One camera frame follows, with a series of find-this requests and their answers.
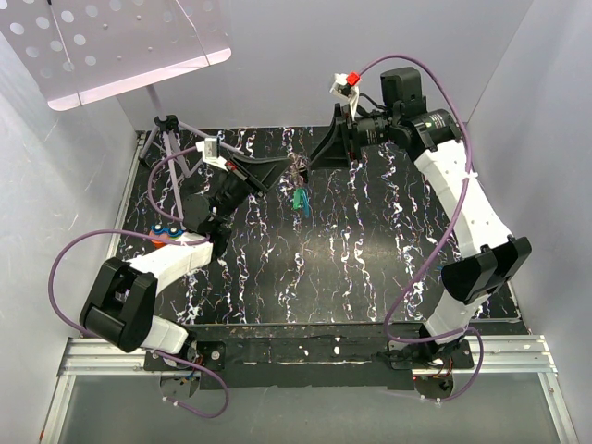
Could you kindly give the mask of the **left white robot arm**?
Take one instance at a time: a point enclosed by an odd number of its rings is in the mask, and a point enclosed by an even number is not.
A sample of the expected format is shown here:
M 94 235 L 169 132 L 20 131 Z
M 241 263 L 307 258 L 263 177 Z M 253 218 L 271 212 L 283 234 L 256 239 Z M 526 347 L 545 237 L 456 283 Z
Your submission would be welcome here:
M 157 295 L 223 255 L 230 219 L 248 197 L 261 197 L 291 167 L 288 157 L 256 159 L 234 154 L 222 164 L 216 189 L 184 198 L 182 234 L 159 238 L 161 248 L 130 261 L 106 260 L 80 313 L 80 324 L 124 352 L 162 351 L 176 369 L 197 357 L 188 331 L 155 315 Z

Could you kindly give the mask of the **colourful toy blocks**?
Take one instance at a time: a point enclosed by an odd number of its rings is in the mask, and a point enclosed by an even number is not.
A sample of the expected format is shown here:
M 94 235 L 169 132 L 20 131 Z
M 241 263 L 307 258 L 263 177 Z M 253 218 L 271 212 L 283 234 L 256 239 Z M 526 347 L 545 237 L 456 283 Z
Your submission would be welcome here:
M 154 237 L 151 240 L 152 245 L 156 249 L 166 246 L 165 241 L 175 241 L 184 231 L 176 226 L 165 226 L 163 224 L 154 224 L 150 228 L 149 235 Z

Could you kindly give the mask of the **green key tag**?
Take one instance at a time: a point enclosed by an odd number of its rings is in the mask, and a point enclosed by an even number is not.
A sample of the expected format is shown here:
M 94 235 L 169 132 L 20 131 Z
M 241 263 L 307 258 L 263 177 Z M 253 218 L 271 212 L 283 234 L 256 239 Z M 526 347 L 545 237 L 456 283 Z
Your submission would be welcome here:
M 297 188 L 293 193 L 292 208 L 304 210 L 307 205 L 306 191 L 304 188 Z

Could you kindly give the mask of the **perforated music stand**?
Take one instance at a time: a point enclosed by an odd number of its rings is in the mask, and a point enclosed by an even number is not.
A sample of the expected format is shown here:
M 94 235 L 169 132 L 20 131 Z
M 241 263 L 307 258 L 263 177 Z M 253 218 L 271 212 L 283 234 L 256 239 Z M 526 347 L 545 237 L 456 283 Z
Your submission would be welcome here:
M 167 154 L 184 125 L 156 83 L 231 56 L 218 1 L 4 1 L 1 32 L 54 111 L 145 89 Z

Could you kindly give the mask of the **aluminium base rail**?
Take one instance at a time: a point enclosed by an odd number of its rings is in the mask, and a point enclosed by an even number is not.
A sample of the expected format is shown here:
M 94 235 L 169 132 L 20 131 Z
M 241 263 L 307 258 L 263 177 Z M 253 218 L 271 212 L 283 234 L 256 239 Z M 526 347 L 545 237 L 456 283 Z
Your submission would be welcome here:
M 184 327 L 189 337 L 177 354 L 145 349 L 125 353 L 155 354 L 167 367 L 192 368 L 215 379 L 222 389 L 379 386 L 394 376 L 396 389 L 406 391 L 419 377 L 450 383 L 455 373 L 464 371 L 478 376 L 556 369 L 544 338 L 484 337 L 471 321 L 459 348 L 448 358 L 402 359 L 389 340 L 418 339 L 421 326 L 409 328 L 404 336 L 374 325 Z

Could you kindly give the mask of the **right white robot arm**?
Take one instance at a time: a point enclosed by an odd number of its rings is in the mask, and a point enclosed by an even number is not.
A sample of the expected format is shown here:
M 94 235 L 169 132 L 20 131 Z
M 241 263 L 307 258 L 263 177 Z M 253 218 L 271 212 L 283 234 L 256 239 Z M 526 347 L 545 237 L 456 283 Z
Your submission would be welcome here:
M 371 112 L 358 105 L 360 80 L 355 72 L 334 76 L 329 90 L 344 103 L 335 105 L 329 131 L 311 153 L 309 166 L 349 168 L 360 160 L 363 148 L 392 142 L 434 190 L 461 259 L 442 268 L 443 294 L 418 339 L 389 341 L 402 359 L 436 368 L 459 348 L 478 309 L 514 277 L 532 246 L 497 216 L 477 180 L 460 125 L 444 109 L 428 110 L 416 68 L 383 72 L 383 105 Z

